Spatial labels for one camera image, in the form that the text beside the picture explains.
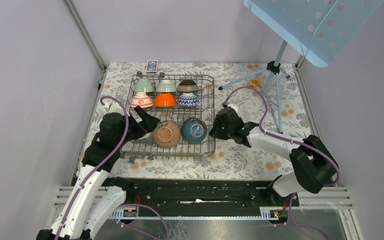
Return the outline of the blue white zigzag bowl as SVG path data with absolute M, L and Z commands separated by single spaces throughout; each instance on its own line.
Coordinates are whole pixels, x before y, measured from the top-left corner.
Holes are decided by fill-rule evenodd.
M 193 92 L 184 92 L 177 100 L 180 107 L 196 107 L 199 103 L 199 98 Z

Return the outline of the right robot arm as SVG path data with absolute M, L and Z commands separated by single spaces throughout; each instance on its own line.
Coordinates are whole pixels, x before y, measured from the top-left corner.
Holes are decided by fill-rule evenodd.
M 317 194 L 333 176 L 340 175 L 338 164 L 317 136 L 296 139 L 264 130 L 258 123 L 243 122 L 231 107 L 216 114 L 209 134 L 215 139 L 264 149 L 291 162 L 293 171 L 277 177 L 268 186 L 266 198 L 273 206 L 281 205 L 287 196 L 300 191 Z

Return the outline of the pale green bowl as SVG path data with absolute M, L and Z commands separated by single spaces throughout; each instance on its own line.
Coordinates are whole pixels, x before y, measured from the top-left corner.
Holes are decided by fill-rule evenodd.
M 144 92 L 144 93 L 151 93 L 156 90 L 154 82 L 152 82 L 148 78 L 139 78 L 133 88 L 134 93 L 138 92 Z

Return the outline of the playing card box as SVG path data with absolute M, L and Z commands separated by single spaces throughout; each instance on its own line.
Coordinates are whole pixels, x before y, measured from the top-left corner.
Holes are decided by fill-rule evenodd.
M 148 60 L 146 62 L 145 71 L 147 74 L 155 74 L 158 70 L 159 61 L 158 60 Z

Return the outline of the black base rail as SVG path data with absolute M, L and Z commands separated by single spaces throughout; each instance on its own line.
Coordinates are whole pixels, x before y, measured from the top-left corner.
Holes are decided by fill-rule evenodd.
M 111 177 L 102 187 L 116 184 L 127 188 L 126 204 L 140 204 L 139 217 L 154 217 L 156 210 L 163 218 L 169 217 L 257 217 L 261 207 L 283 209 L 292 202 L 300 205 L 297 197 L 278 196 L 269 188 L 270 181 L 146 179 Z

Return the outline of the brown floral bowl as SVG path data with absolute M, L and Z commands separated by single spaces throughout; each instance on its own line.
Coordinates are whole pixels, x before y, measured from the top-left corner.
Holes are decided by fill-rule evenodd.
M 161 121 L 152 132 L 155 143 L 163 148 L 176 146 L 181 140 L 181 129 L 171 120 Z

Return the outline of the black patterned bowl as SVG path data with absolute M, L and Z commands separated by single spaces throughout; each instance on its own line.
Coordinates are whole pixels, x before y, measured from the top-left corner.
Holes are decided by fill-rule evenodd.
M 195 93 L 199 90 L 200 88 L 197 83 L 192 79 L 184 79 L 177 86 L 177 91 L 179 93 Z

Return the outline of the dark blue bowl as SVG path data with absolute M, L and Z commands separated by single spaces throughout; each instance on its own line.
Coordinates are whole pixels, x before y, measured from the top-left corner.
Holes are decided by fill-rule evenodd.
M 181 134 L 185 141 L 193 144 L 201 143 L 207 136 L 208 128 L 199 118 L 191 117 L 184 121 Z

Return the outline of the red white bowl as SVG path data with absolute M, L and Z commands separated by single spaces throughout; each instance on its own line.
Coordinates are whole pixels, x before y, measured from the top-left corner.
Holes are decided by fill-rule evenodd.
M 150 108 L 154 105 L 153 100 L 146 92 L 137 92 L 130 101 L 130 107 Z

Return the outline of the green dotted white bowl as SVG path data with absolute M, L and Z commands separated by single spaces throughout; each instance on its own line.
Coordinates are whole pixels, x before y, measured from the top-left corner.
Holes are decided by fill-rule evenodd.
M 176 84 L 171 80 L 161 80 L 155 89 L 158 93 L 173 93 L 177 91 Z

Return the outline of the orange butterfly toy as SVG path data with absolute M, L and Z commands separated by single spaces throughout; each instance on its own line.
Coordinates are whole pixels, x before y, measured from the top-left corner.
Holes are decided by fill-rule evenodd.
M 261 83 L 258 78 L 249 79 L 247 85 L 251 88 L 261 88 Z

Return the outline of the blue music stand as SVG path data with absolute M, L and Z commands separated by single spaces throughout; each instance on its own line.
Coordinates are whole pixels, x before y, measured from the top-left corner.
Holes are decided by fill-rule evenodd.
M 263 95 L 267 95 L 272 82 L 279 91 L 280 73 L 289 77 L 280 63 L 287 46 L 314 66 L 327 67 L 381 3 L 382 0 L 245 0 L 244 6 L 283 41 L 276 59 L 266 68 L 222 85 L 219 90 L 269 72 Z

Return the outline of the grey wire dish rack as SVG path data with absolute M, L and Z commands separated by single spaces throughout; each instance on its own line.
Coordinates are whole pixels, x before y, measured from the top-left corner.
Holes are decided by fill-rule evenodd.
M 160 120 L 153 132 L 123 146 L 122 156 L 207 157 L 214 153 L 209 135 L 215 116 L 215 79 L 207 74 L 137 72 L 131 80 L 127 107 L 134 98 L 150 98 L 143 110 Z

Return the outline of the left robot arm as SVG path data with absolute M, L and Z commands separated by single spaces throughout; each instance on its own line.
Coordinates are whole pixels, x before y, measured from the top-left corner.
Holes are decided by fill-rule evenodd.
M 104 197 L 92 205 L 120 158 L 122 146 L 151 133 L 160 122 L 139 106 L 134 111 L 140 121 L 120 107 L 103 116 L 99 132 L 84 152 L 82 166 L 67 203 L 51 227 L 39 231 L 38 240 L 93 240 L 119 205 L 128 206 L 134 202 L 133 181 L 117 177 L 110 183 Z

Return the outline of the orange bowl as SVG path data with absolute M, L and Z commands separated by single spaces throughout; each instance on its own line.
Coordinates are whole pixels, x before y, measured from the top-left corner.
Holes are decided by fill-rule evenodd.
M 153 105 L 156 107 L 172 107 L 176 104 L 176 98 L 171 92 L 160 92 L 153 101 Z

